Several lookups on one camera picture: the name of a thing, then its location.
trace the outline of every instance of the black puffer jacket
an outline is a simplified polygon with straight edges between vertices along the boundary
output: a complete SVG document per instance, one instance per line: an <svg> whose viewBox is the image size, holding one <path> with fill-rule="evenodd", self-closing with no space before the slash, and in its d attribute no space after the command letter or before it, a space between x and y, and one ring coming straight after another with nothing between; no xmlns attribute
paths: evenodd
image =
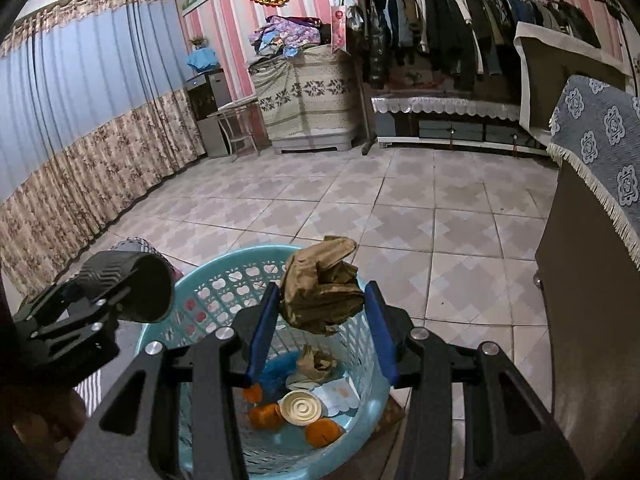
<svg viewBox="0 0 640 480"><path fill-rule="evenodd" d="M382 90L391 66L391 31L385 19L386 0L369 0L369 84Z"/></svg>

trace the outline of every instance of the diamond tile pattern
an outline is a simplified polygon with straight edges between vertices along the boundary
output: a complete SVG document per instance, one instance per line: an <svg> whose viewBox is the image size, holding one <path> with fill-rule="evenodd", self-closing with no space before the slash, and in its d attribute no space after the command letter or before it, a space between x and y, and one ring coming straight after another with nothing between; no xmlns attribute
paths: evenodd
<svg viewBox="0 0 640 480"><path fill-rule="evenodd" d="M348 236L358 243L348 260L389 304L447 342L497 342L550 408L548 329L532 276L557 178L548 159L377 145L367 156L357 148L207 159L139 200L65 275L130 236L146 238L185 273L239 248ZM409 389L394 397L410 406ZM460 478L459 385L453 418L451 478ZM405 427L363 447L332 478L393 478Z"/></svg>

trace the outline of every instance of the floral curtain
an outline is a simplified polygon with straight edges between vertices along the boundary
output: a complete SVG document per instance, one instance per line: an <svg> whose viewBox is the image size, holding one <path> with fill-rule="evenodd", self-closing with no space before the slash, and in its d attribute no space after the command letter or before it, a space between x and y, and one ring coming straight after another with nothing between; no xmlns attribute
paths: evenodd
<svg viewBox="0 0 640 480"><path fill-rule="evenodd" d="M34 38L50 34L55 27L66 27L74 20L84 20L92 12L117 12L121 7L129 7L125 11L131 30L129 62L133 65L123 70L130 75L135 69L136 78L140 80L140 91L130 91L132 97L127 102L142 101L141 105L126 110L90 132L73 136L75 140L66 145L60 134L64 121L59 116L45 113L47 101L51 107L47 93L53 92L52 86L45 89L34 86L37 91L30 91L33 99L30 104L36 111L44 110L36 115L37 127L32 125L33 118L29 121L22 118L22 122L15 124L24 124L26 129L31 125L37 131L37 134L31 133L33 139L41 139L48 155L0 204L2 268L24 295L35 294L52 283L109 221L150 187L204 153L202 139L182 88L187 75L177 77L175 74L178 72L169 73L166 68L168 64L178 64L184 59L176 55L174 47L164 51L162 46L149 46L148 38L157 38L159 32L153 30L152 36L148 27L143 30L141 14L136 14L136 7L132 7L140 2L156 1L159 0L72 2L17 25L0 48L9 61L25 46L30 48ZM175 5L170 9L170 14L172 12L176 13L177 24L173 32L184 44ZM147 39L141 41L140 37L145 34ZM158 75L159 65L167 71L165 76ZM36 82L50 77L36 62L28 68L34 72ZM74 111L76 113L81 114L82 110ZM8 134L6 131L2 133L1 129L0 123L0 151L6 152L1 144L2 135L6 137Z"/></svg>

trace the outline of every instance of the beige round lid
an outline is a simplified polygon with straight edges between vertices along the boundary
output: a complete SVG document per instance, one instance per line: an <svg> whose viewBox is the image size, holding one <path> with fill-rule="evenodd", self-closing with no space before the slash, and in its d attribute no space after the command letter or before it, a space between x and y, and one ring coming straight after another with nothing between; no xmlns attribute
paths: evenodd
<svg viewBox="0 0 640 480"><path fill-rule="evenodd" d="M308 426L320 418L322 402L314 394L298 390L289 392L280 401L280 411L287 422Z"/></svg>

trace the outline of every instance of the laundry basket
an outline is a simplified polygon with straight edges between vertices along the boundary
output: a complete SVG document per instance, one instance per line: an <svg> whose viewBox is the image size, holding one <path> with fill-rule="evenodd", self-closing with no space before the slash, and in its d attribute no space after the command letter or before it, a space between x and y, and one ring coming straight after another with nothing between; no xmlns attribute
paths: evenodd
<svg viewBox="0 0 640 480"><path fill-rule="evenodd" d="M288 257L298 249L288 245L245 248L195 269L176 283L171 315L163 322L145 326L136 352L154 340L169 348L192 344L218 327L230 325L240 309L259 303L269 282L280 284ZM265 366L272 358L300 352L305 344L330 352L344 365L360 405L353 415L334 417L345 429L340 439L314 449L300 438L300 429L289 424L278 432L254 430L241 390L235 389L242 451L253 479L315 480L327 475L363 446L383 412L389 384L380 371L364 311L340 325L330 337L297 330L279 317ZM180 392L180 466L185 471L193 465L189 386Z"/></svg>

